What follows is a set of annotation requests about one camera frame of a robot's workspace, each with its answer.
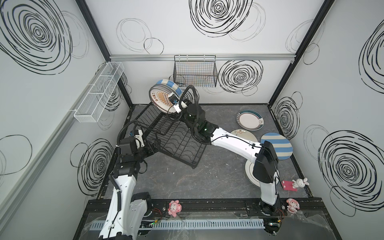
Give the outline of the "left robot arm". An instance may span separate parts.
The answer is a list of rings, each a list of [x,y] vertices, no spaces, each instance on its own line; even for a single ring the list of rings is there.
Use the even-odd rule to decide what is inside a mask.
[[[145,143],[143,131],[134,130],[118,142],[121,155],[109,174],[114,186],[111,204],[99,240],[135,240],[142,220],[152,213],[152,199],[148,192],[134,194],[141,163],[152,154]]]

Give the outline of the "black wire dish rack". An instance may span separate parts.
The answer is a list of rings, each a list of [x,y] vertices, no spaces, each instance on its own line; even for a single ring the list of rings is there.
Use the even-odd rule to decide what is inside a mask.
[[[206,149],[191,135],[187,125],[172,122],[153,104],[148,104],[135,118],[144,130],[145,140],[161,152],[195,169]]]

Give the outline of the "sunburst plate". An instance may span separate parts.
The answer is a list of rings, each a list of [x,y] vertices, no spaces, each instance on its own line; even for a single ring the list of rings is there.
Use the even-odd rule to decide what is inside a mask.
[[[149,90],[149,96],[152,103],[165,114],[174,114],[176,109],[174,104],[169,100],[169,95],[179,97],[177,93],[170,89],[167,85],[154,85]]]

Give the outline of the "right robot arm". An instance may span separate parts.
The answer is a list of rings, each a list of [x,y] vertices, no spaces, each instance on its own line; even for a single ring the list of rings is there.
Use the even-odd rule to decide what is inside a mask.
[[[280,202],[277,190],[280,175],[279,160],[273,144],[268,141],[264,143],[248,141],[206,121],[205,111],[197,102],[186,105],[182,102],[183,98],[175,94],[168,94],[166,99],[171,103],[171,107],[181,114],[182,120],[197,142],[227,149],[254,165],[252,176],[259,181],[261,212],[266,216],[275,213]]]

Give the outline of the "white plate black rim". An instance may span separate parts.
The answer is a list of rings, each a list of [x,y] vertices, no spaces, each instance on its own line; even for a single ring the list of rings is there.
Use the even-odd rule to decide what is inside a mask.
[[[253,170],[254,170],[254,166],[255,164],[250,162],[250,161],[246,161],[246,164],[245,164],[245,173],[246,173],[246,176],[248,177],[249,181],[257,186],[257,187],[260,187],[260,182],[259,180],[257,180],[257,178],[253,175]]]

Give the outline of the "blue striped plate front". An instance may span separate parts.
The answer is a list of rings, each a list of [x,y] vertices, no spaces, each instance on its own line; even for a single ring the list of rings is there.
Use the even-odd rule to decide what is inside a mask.
[[[168,79],[159,80],[158,82],[156,82],[155,85],[165,87],[167,90],[171,91],[178,97],[180,97],[183,93],[183,91],[176,83]]]

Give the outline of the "cream floral plate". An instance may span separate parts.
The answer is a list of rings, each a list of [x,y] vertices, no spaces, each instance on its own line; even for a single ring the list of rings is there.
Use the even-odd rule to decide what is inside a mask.
[[[251,132],[249,132],[247,130],[237,129],[237,130],[233,130],[231,132],[231,134],[235,135],[235,136],[238,136],[240,138],[243,138],[243,139],[245,139],[247,141],[258,142],[257,137],[253,133],[251,133]]]

